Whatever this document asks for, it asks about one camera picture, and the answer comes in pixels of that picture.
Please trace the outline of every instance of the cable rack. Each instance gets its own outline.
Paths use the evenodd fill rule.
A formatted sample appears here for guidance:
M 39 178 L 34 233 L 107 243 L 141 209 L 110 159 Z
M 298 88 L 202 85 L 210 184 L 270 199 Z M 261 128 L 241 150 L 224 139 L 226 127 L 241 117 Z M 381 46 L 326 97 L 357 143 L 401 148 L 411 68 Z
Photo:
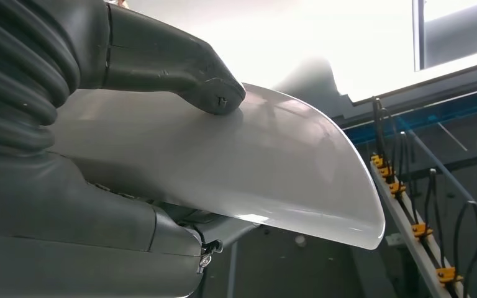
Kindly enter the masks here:
M 402 240 L 416 262 L 429 292 L 434 298 L 477 298 L 477 293 L 474 295 L 470 293 L 470 277 L 477 262 L 477 245 L 469 264 L 460 264 L 460 246 L 458 243 L 462 220 L 466 212 L 474 213 L 477 228 L 477 201 L 405 123 L 403 123 L 406 128 L 405 131 L 398 133 L 392 115 L 382 107 L 379 99 L 373 101 L 373 113 L 377 152 L 371 157 L 370 173 L 381 200 L 389 209 L 402 235 Z M 383 125 L 385 117 L 390 121 L 394 132 L 393 140 L 388 144 L 389 148 L 386 148 L 384 141 Z M 453 259 L 451 262 L 445 257 L 445 248 L 443 247 L 443 231 L 436 198 L 436 168 L 429 170 L 428 188 L 424 205 L 421 206 L 422 214 L 418 211 L 419 208 L 416 207 L 415 201 L 411 199 L 413 179 L 411 179 L 409 171 L 409 148 L 412 151 L 412 141 L 427 154 L 436 164 L 440 173 L 445 175 L 466 199 L 456 218 L 452 247 Z M 395 165 L 397 153 L 399 164 Z M 430 204 L 434 208 L 435 222 L 428 223 L 426 220 L 429 218 Z M 432 224 L 437 227 L 436 235 L 431 228 Z

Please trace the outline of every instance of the metal bracket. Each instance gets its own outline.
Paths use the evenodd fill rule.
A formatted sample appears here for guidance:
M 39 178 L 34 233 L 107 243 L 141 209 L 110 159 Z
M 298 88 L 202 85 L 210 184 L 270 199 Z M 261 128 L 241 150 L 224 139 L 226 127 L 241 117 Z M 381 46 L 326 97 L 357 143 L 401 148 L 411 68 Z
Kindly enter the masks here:
M 435 274 L 436 267 L 424 248 L 424 246 L 426 246 L 433 256 L 440 255 L 440 248 L 437 245 L 434 236 L 430 235 L 427 231 L 427 236 L 425 237 L 424 242 L 422 243 L 418 241 L 418 239 L 414 236 L 411 221 L 407 217 L 410 216 L 413 218 L 414 212 L 417 212 L 416 210 L 412 210 L 411 199 L 406 192 L 401 193 L 401 200 L 395 199 L 394 195 L 392 195 L 390 192 L 389 184 L 384 181 L 382 172 L 380 170 L 381 169 L 377 168 L 373 162 L 370 163 L 370 173 L 374 179 L 374 182 L 376 183 L 381 200 L 389 209 L 392 218 L 394 219 L 394 222 L 402 235 L 404 243 L 409 249 L 414 261 L 418 265 L 419 272 L 423 277 L 428 290 L 434 298 L 451 298 L 450 293 L 444 287 L 442 287 L 438 275 Z M 419 219 L 420 224 L 425 224 L 419 214 L 417 214 L 417 218 Z M 445 260 L 445 267 L 451 268 L 447 260 Z M 461 282 L 456 282 L 454 284 L 454 289 L 458 297 L 463 297 L 463 285 Z

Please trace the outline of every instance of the metal rail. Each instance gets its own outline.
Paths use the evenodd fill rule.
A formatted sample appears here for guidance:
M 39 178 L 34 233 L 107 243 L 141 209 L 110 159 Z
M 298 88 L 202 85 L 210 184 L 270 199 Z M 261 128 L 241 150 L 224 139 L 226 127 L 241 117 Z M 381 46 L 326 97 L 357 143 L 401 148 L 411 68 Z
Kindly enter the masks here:
M 414 141 L 425 151 L 427 156 L 436 164 L 439 170 L 449 179 L 449 181 L 459 190 L 459 192 L 466 198 L 467 201 L 475 201 L 474 197 L 461 185 L 461 183 L 449 172 L 449 170 L 443 165 L 443 163 L 430 151 L 425 143 L 412 131 L 408 130 L 407 133 L 414 139 Z
M 411 252 L 414 261 L 418 265 L 419 272 L 423 277 L 432 297 L 451 298 L 451 294 L 440 284 L 436 273 L 436 267 L 434 266 L 434 262 L 436 262 L 439 267 L 442 265 L 440 264 L 440 261 L 437 257 L 434 258 L 435 256 L 440 255 L 440 247 L 436 243 L 434 236 L 428 235 L 425 239 L 425 243 L 427 244 L 432 257 L 434 258 L 433 260 L 427 253 L 427 250 L 425 250 L 423 244 L 418 241 L 418 239 L 416 239 L 412 233 L 411 220 L 414 218 L 414 212 L 416 212 L 420 224 L 424 223 L 424 221 L 421 215 L 416 210 L 412 209 L 410 197 L 405 192 L 402 193 L 402 206 L 400 201 L 394 198 L 390 193 L 388 184 L 383 180 L 379 169 L 372 162 L 370 163 L 370 170 L 381 199 L 387 205 L 387 208 L 389 209 L 407 248 Z M 447 259 L 445 259 L 445 265 L 446 267 L 451 266 Z M 460 298 L 463 297 L 462 283 L 457 282 L 454 288 L 457 296 Z

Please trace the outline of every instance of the white panel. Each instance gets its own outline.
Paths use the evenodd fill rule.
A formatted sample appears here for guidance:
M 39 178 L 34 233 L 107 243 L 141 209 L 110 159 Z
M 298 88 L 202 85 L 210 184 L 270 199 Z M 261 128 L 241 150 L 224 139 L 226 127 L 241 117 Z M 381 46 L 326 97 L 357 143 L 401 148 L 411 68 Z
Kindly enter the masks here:
M 245 87 L 225 117 L 171 93 L 78 91 L 51 127 L 52 150 L 121 192 L 375 248 L 383 210 L 344 133 L 298 99 Z

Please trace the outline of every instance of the bright light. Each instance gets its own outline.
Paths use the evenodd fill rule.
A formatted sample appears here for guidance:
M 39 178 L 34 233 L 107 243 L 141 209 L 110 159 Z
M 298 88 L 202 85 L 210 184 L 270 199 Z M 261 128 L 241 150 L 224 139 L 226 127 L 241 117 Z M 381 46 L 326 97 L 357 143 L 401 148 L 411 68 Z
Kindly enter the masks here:
M 425 0 L 425 21 L 439 19 L 477 5 L 477 0 Z
M 264 221 L 269 219 L 268 217 L 260 216 L 257 214 L 243 214 L 237 215 L 237 217 L 247 222 L 255 222 L 256 224 L 262 224 Z

